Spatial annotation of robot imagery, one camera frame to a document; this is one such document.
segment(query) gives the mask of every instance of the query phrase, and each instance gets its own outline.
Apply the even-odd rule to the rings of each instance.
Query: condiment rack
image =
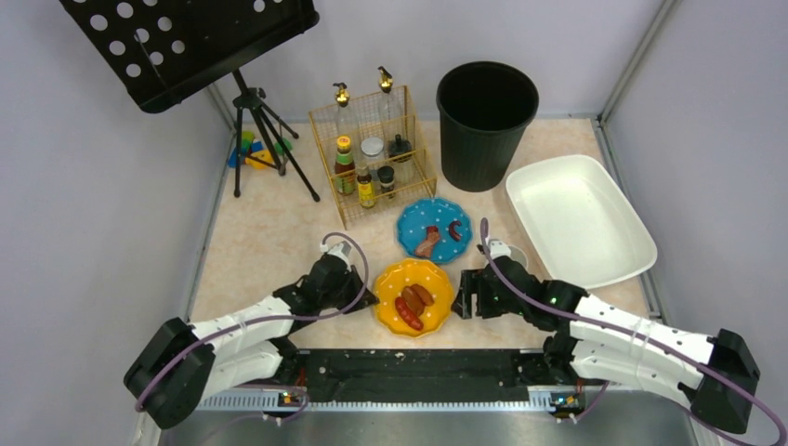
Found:
[[[354,108],[360,121],[361,135],[357,138],[364,140],[369,137],[378,137],[382,138],[384,141],[386,140],[383,130],[384,127],[389,127],[390,122],[381,122],[377,112],[377,103],[380,96],[383,94],[385,93],[377,92],[371,95],[350,99],[349,106]],[[314,132],[315,141],[320,151],[325,174],[331,184],[336,209],[339,211],[339,217],[342,219],[342,224],[345,229],[347,229],[352,222],[361,220],[367,216],[380,214],[389,209],[404,208],[406,205],[418,199],[434,197],[436,193],[438,178],[435,166],[432,164],[432,160],[429,156],[427,141],[422,133],[410,91],[407,85],[401,85],[392,88],[389,94],[397,95],[400,104],[403,106],[405,115],[402,118],[398,118],[401,120],[399,128],[403,129],[404,135],[402,135],[402,137],[410,141],[413,146],[413,151],[411,154],[387,158],[385,161],[369,163],[368,165],[375,169],[383,165],[394,165],[397,161],[412,156],[414,169],[412,177],[406,183],[394,178],[394,191],[381,193],[380,189],[377,188],[375,190],[375,205],[371,208],[364,208],[361,206],[361,200],[358,193],[343,195],[336,191],[335,183],[339,178],[339,175],[335,175],[334,173],[336,139],[339,137],[335,125],[337,106],[335,104],[329,105],[309,112],[309,120],[312,123],[312,131]],[[360,146],[361,141],[353,141],[353,144],[354,147]],[[389,195],[392,194],[394,198],[389,199]]]

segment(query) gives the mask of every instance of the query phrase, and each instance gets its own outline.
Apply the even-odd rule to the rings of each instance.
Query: perforated stand panel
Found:
[[[148,113],[317,24],[311,0],[60,0]]]

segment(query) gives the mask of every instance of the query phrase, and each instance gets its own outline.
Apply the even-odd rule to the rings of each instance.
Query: white wall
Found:
[[[668,313],[743,335],[757,396],[788,420],[786,19],[784,0],[681,3],[610,128]],[[748,438],[770,444],[768,424]]]
[[[315,0],[321,20],[242,70],[287,118],[333,103],[334,82],[351,96],[378,91],[377,67],[412,89],[422,116],[451,68],[497,60],[528,74],[539,113],[599,113],[660,0]],[[229,77],[220,88],[238,96]]]
[[[0,444],[128,444],[124,373],[185,311],[228,131],[142,113],[58,2],[0,14]]]

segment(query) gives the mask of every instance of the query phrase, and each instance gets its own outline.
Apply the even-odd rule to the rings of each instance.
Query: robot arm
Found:
[[[186,355],[145,399],[143,409],[160,428],[167,429],[222,390],[274,376],[282,363],[280,348],[289,345],[286,336],[313,323],[313,317],[324,309],[346,307],[363,288],[348,260],[349,251],[346,242],[334,245],[309,274],[240,311],[193,325],[180,318],[165,322],[126,372],[126,388],[139,398],[177,354],[201,339],[210,339]],[[361,300],[347,313],[376,303],[377,298],[364,289]],[[273,318],[245,324],[264,317]],[[220,334],[234,326],[240,329]]]
[[[539,303],[659,341],[755,393],[760,372],[737,334],[720,330],[712,337],[640,318],[580,287],[562,281],[539,281],[510,258],[511,250],[501,241],[491,240],[489,248],[501,273]],[[463,271],[453,310],[464,319],[471,317],[471,295],[476,295],[476,315],[483,319],[514,313],[540,330],[555,332],[546,339],[544,353],[550,373],[560,384],[574,385],[579,378],[621,383],[668,398],[711,426],[732,433],[746,431],[750,402],[646,340],[530,305],[505,286],[489,264],[484,269]]]

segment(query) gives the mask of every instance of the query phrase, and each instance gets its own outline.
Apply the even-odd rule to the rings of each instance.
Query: yellow plate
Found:
[[[419,316],[424,324],[424,329],[420,332],[405,323],[394,307],[394,300],[401,295],[402,289],[415,283],[425,287],[435,299],[435,304],[424,308],[424,313]],[[429,260],[414,258],[389,265],[374,281],[374,294],[380,299],[380,304],[374,306],[374,316],[386,325],[391,333],[410,337],[419,337],[438,330],[449,318],[454,300],[454,290],[446,272]]]

